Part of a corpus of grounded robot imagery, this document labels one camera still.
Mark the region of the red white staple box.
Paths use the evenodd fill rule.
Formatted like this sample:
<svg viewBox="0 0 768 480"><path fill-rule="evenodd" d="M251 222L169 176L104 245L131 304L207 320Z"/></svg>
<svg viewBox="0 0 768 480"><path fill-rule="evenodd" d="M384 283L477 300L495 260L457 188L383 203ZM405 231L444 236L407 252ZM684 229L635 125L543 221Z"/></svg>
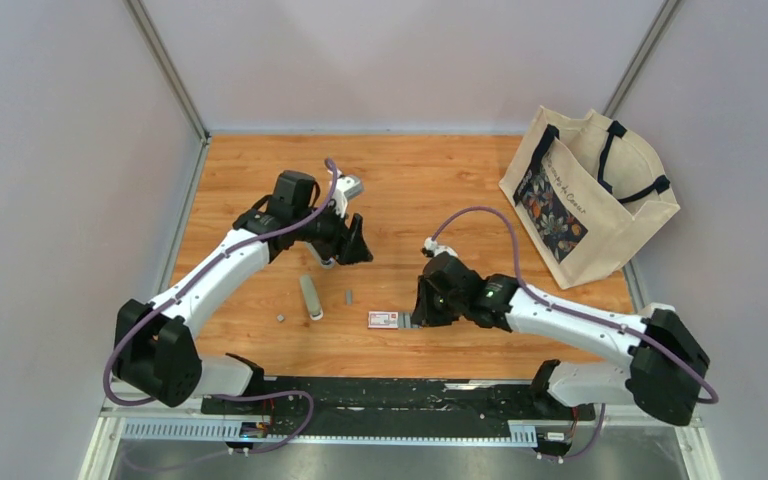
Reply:
<svg viewBox="0 0 768 480"><path fill-rule="evenodd" d="M367 325L369 329L413 329L409 312L370 311Z"/></svg>

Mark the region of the grey-green stapler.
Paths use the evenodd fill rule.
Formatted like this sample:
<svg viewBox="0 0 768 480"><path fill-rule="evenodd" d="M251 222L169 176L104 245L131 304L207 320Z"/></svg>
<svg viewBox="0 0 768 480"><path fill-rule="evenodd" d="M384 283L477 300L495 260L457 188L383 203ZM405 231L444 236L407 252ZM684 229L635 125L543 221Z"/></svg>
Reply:
<svg viewBox="0 0 768 480"><path fill-rule="evenodd" d="M312 321L318 321L322 319L324 316L324 311L312 277L309 274L302 275L299 278L299 284L302 291L305 308L310 319Z"/></svg>

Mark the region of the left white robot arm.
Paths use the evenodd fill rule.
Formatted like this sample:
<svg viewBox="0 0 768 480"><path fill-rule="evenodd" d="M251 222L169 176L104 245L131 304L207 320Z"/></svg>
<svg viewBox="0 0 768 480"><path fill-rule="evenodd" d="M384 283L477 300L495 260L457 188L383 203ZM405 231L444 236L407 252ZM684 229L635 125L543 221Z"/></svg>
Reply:
<svg viewBox="0 0 768 480"><path fill-rule="evenodd" d="M273 191L232 224L219 245L175 285L151 300L130 299L117 313L115 346L104 370L103 388L120 406L119 380L145 394L146 402L177 407L191 397L226 399L239 413L264 405L263 370L236 354L203 356L196 340L225 301L278 255L301 242L324 265L370 262L363 218L348 212L363 191L359 177L326 163L332 178L322 191L309 174L285 170Z"/></svg>

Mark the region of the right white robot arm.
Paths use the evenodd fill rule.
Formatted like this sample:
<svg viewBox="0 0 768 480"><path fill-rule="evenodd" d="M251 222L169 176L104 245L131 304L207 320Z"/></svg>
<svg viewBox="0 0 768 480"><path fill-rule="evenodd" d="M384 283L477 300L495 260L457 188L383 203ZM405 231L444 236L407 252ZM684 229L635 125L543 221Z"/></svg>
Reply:
<svg viewBox="0 0 768 480"><path fill-rule="evenodd" d="M533 377L532 409L546 419L583 404L635 405L674 426L690 424L715 395L710 358L673 307L650 304L622 314L556 297L505 274L487 277L440 253L417 279L411 315L420 327L459 319L480 328L547 337L598 356L596 363L547 360Z"/></svg>

